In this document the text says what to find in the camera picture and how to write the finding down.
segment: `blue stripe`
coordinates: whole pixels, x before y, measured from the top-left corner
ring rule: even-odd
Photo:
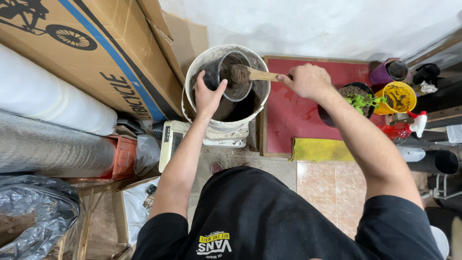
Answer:
[[[108,52],[112,59],[117,63],[122,72],[126,75],[129,81],[132,82],[133,87],[136,89],[138,94],[140,94],[146,108],[151,113],[152,118],[155,120],[166,120],[165,115],[159,110],[154,101],[151,99],[147,91],[138,81],[138,78],[133,74],[130,67],[122,59],[119,53],[112,47],[112,45],[106,40],[106,38],[98,31],[98,29],[90,23],[83,14],[81,14],[77,8],[75,8],[68,0],[58,0],[89,32],[93,37],[99,42],[101,46]]]

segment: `white wall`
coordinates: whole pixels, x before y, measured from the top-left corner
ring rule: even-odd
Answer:
[[[462,0],[159,0],[208,27],[210,47],[259,55],[405,58],[461,27]]]

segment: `yellow cloth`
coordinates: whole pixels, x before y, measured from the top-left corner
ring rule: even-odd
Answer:
[[[293,160],[303,161],[354,161],[343,141],[314,138],[294,138],[292,146]]]

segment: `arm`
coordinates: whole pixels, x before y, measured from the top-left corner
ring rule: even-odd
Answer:
[[[358,113],[332,86],[326,70],[311,64],[292,68],[290,80],[279,75],[300,97],[321,105],[339,129],[346,146],[363,171],[366,200],[377,195],[405,198],[423,208],[409,167],[395,145],[371,121]]]
[[[204,74],[205,71],[199,73],[195,85],[197,117],[162,173],[148,219],[167,212],[188,218],[189,194],[196,176],[202,140],[228,83],[223,80],[216,91],[211,91],[204,84]]]

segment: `person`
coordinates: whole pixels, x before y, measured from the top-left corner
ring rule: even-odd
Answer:
[[[274,176],[252,167],[214,174],[202,188],[188,233],[187,207],[216,91],[195,85],[197,118],[160,178],[138,259],[442,259],[407,164],[394,144],[332,86],[325,69],[292,68],[278,80],[323,106],[367,183],[364,213],[352,240]]]

